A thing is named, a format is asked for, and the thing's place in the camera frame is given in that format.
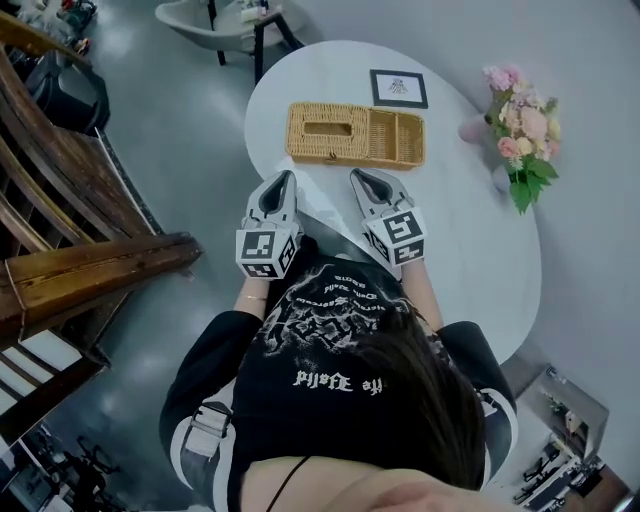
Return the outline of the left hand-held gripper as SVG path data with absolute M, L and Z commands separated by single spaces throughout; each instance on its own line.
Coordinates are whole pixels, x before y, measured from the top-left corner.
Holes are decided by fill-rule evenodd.
M 296 176 L 283 170 L 250 195 L 236 231 L 236 264 L 247 278 L 283 279 L 299 250 L 299 235 Z

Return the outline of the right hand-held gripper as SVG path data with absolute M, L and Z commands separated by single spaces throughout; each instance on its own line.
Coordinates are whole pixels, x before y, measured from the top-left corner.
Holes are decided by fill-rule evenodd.
M 402 182 L 380 170 L 359 168 L 351 171 L 350 182 L 365 218 L 365 234 L 382 263 L 399 268 L 422 260 L 426 239 L 423 215 Z

